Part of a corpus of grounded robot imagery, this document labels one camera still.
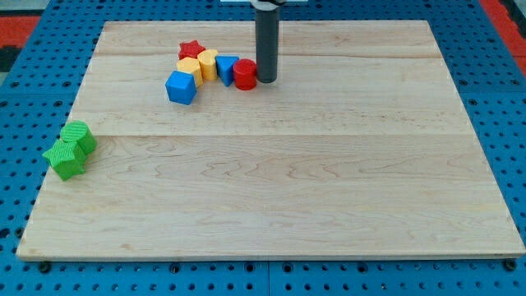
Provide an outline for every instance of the wooden board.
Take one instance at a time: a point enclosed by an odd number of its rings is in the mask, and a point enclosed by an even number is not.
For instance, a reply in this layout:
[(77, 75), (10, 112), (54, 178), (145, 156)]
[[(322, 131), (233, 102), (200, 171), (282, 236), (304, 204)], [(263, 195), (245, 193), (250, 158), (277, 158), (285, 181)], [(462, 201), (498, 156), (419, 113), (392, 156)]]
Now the wooden board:
[(23, 260), (395, 260), (525, 253), (425, 21), (283, 22), (279, 80), (164, 81), (178, 43), (254, 57), (251, 22), (109, 22), (71, 119), (85, 175), (49, 171)]

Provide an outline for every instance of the green star block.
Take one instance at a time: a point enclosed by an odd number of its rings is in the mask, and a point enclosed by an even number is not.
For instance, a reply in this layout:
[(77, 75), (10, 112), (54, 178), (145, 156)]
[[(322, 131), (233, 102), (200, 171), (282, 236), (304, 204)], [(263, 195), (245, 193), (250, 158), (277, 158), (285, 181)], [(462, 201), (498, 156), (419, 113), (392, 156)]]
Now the green star block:
[(85, 173), (86, 155), (76, 142), (65, 143), (57, 140), (42, 156), (63, 181), (76, 174)]
[(88, 125), (82, 121), (68, 123), (60, 131), (60, 137), (66, 143), (77, 142), (86, 155), (93, 152), (97, 147), (97, 141), (91, 134)]

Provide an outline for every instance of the colorful block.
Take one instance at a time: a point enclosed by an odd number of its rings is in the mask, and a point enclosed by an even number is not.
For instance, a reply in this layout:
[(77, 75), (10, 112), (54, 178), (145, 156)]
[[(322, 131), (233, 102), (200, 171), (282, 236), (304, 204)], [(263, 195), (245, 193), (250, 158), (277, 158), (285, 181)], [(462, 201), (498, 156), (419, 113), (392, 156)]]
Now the colorful block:
[(196, 87), (203, 85), (203, 76), (201, 74), (201, 66), (199, 60), (196, 58), (184, 58), (177, 63), (178, 71), (192, 74)]
[(74, 175), (85, 173), (86, 155), (76, 142), (66, 143), (56, 140), (53, 147), (45, 151), (42, 156), (49, 166), (57, 172), (62, 181), (66, 181)]
[(60, 137), (66, 143), (76, 142), (84, 151), (85, 155), (93, 152), (97, 147), (97, 141), (91, 134), (88, 125), (82, 121), (68, 123), (60, 131)]
[(182, 42), (179, 44), (179, 46), (181, 47), (181, 51), (179, 51), (179, 59), (197, 58), (197, 55), (200, 52), (206, 50), (204, 47), (199, 45), (197, 40)]
[(217, 55), (218, 51), (215, 49), (207, 49), (197, 55), (199, 65), (201, 66), (201, 73), (207, 81), (217, 79), (217, 67), (215, 66), (215, 57)]
[(172, 72), (164, 85), (169, 99), (180, 104), (189, 105), (197, 92), (194, 76), (185, 72)]
[(242, 58), (233, 65), (233, 80), (239, 90), (251, 90), (256, 87), (256, 63)]
[(217, 74), (225, 86), (230, 86), (233, 82), (233, 64), (239, 60), (239, 57), (234, 56), (217, 56), (215, 63), (217, 64)]

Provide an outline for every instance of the blue pegboard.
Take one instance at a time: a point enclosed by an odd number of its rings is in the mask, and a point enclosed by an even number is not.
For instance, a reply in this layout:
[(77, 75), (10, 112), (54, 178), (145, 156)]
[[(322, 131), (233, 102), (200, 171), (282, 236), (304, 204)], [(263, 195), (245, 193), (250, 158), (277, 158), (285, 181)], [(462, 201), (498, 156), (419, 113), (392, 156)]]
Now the blue pegboard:
[[(310, 0), (285, 20), (428, 20), (526, 239), (526, 81), (477, 1)], [(0, 89), (0, 294), (522, 295), (526, 261), (26, 263), (15, 256), (105, 21), (243, 20), (217, 0), (52, 0)]]

